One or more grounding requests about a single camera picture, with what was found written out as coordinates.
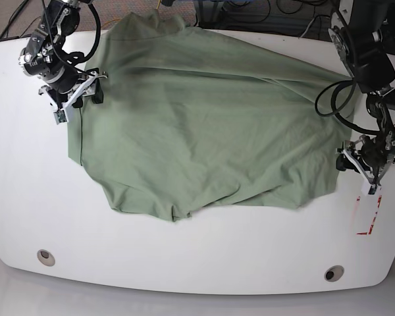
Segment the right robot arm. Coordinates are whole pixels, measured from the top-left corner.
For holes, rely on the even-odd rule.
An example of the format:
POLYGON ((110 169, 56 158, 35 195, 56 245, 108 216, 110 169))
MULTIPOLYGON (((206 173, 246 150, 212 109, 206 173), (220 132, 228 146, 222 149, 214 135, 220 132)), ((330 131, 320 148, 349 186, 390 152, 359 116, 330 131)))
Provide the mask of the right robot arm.
POLYGON ((80 1, 41 2, 43 14, 32 32, 27 46, 21 51, 19 64, 27 76, 37 76, 45 82, 39 94, 49 99, 59 120, 69 108, 83 107, 83 98, 93 103, 104 100, 100 80, 106 78, 98 68, 82 70, 79 64, 89 61, 97 51, 101 38, 101 21, 93 1, 83 1, 95 20, 95 39, 88 54, 67 53, 63 46, 80 23, 80 1))

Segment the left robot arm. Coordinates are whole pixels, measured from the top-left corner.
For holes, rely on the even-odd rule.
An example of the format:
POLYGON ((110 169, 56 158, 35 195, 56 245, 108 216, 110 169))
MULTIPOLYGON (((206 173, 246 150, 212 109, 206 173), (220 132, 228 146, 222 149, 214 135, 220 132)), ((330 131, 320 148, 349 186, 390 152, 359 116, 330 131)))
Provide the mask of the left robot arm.
POLYGON ((358 140, 338 148, 336 168, 353 170, 364 179, 366 194, 373 195, 391 164, 395 162, 395 69, 388 53, 395 50, 395 1, 332 1, 329 36, 340 60, 351 76, 331 84, 330 115, 358 132, 358 140), (362 128, 341 115, 351 101, 349 95, 337 105, 345 88, 359 89, 367 96, 366 109, 377 122, 377 130, 362 128))

